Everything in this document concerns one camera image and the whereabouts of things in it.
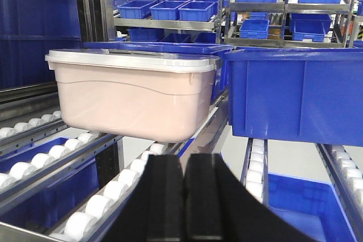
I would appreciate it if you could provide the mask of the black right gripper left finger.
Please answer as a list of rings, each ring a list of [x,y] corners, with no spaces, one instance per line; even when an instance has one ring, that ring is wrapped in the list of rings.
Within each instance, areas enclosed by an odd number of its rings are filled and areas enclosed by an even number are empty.
[[[102,241],[182,241],[182,169],[176,155],[149,156]]]

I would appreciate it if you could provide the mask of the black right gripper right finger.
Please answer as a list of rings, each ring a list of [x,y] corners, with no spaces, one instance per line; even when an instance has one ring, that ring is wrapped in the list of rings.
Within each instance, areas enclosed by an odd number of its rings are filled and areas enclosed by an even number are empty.
[[[187,241],[312,241],[255,199],[219,155],[191,155],[185,189]]]

